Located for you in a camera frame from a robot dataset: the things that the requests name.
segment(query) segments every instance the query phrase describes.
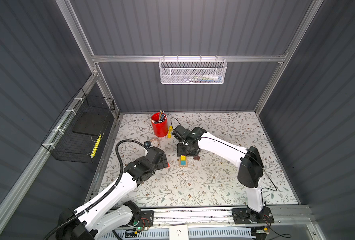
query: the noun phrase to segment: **black wire basket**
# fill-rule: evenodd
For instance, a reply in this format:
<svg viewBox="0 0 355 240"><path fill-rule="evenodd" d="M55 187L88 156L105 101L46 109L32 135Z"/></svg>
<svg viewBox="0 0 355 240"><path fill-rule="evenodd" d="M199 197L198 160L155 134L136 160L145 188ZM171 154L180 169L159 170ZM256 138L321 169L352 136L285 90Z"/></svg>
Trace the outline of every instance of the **black wire basket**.
<svg viewBox="0 0 355 240"><path fill-rule="evenodd" d="M114 100L84 95L72 110L68 111L53 140L42 142L51 155L59 161L93 163L100 159L109 131L114 122Z"/></svg>

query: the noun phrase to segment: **white mesh basket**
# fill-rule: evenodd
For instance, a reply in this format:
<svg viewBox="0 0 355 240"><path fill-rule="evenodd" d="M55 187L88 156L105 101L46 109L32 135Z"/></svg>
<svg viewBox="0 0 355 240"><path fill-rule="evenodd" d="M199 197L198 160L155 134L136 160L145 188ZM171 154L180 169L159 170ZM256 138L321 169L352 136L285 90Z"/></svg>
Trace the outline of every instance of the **white mesh basket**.
<svg viewBox="0 0 355 240"><path fill-rule="evenodd" d="M161 58L162 84L222 84L226 75L225 58Z"/></svg>

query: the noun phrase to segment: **gray wall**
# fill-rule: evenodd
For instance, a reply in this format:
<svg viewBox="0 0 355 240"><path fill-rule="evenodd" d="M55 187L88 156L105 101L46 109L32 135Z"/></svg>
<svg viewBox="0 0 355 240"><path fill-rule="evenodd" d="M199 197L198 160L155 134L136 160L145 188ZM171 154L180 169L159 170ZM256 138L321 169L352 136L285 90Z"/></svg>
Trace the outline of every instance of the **gray wall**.
<svg viewBox="0 0 355 240"><path fill-rule="evenodd" d="M228 63L223 84L161 84L158 63L100 63L121 112L254 110L277 63Z"/></svg>
<svg viewBox="0 0 355 240"><path fill-rule="evenodd" d="M95 55L279 55L310 0L74 1ZM163 85L156 63L101 63L121 112L253 110L276 63L229 63L224 84Z"/></svg>
<svg viewBox="0 0 355 240"><path fill-rule="evenodd" d="M324 1L260 117L328 239L355 239L355 1Z"/></svg>
<svg viewBox="0 0 355 240"><path fill-rule="evenodd" d="M89 68L54 1L0 1L0 203L89 76ZM50 159L23 202L32 209L58 214L60 207L72 207L85 197L88 186L78 179L87 182L93 167ZM46 179L49 172L53 174L51 182ZM56 190L57 186L69 199ZM50 192L50 197L43 192ZM24 211L17 209L1 238L11 225L16 229L18 225L48 224L48 215Z"/></svg>

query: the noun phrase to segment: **floral tablecloth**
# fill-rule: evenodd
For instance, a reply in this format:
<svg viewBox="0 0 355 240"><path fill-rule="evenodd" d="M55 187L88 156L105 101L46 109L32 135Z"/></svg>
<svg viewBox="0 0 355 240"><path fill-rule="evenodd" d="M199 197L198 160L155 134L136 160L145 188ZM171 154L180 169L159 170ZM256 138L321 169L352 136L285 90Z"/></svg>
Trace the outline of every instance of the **floral tablecloth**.
<svg viewBox="0 0 355 240"><path fill-rule="evenodd" d="M254 146L259 150L266 172L278 188L277 192L264 189L267 204L297 204L294 194L275 157L255 113L173 113L183 127L192 130L198 126L214 136L242 147ZM150 122L151 114L125 114L121 121L115 145L123 139L140 142L158 138L170 167L158 170L148 181L122 198L118 204L132 200L141 207L245 205L245 187L237 180L237 168L209 151L199 153L200 160L187 157L188 167L179 166L176 155L178 141L172 137L156 137ZM173 119L174 127L178 123ZM123 143L119 152L124 165L144 156L144 149L135 143ZM119 164L113 149L100 191L118 176ZM264 175L266 187L274 188Z"/></svg>

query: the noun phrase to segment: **floral pattern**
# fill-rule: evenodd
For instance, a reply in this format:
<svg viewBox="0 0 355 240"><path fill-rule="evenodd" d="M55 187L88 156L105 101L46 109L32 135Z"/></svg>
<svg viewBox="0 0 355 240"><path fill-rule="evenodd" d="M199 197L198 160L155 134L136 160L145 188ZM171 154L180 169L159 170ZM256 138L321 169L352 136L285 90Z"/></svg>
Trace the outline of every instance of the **floral pattern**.
<svg viewBox="0 0 355 240"><path fill-rule="evenodd" d="M267 204L297 204L275 154L264 134L255 113L172 113L187 129L202 127L214 136L242 147L254 146L259 150L264 168L278 191L263 190ZM140 142L156 138L151 126L151 114L125 114L119 127L115 143L123 139ZM172 120L173 126L178 123ZM165 206L210 206L245 205L245 187L237 180L237 168L209 151L199 153L200 160L187 157L188 167L179 166L176 155L178 141L172 137L159 137L160 146L167 156L170 167L158 170L149 180L121 199L132 200L141 207ZM124 165L144 156L144 149L135 143L123 143L119 152ZM119 164L113 149L100 191L118 176ZM274 188L267 176L263 176L266 187Z"/></svg>

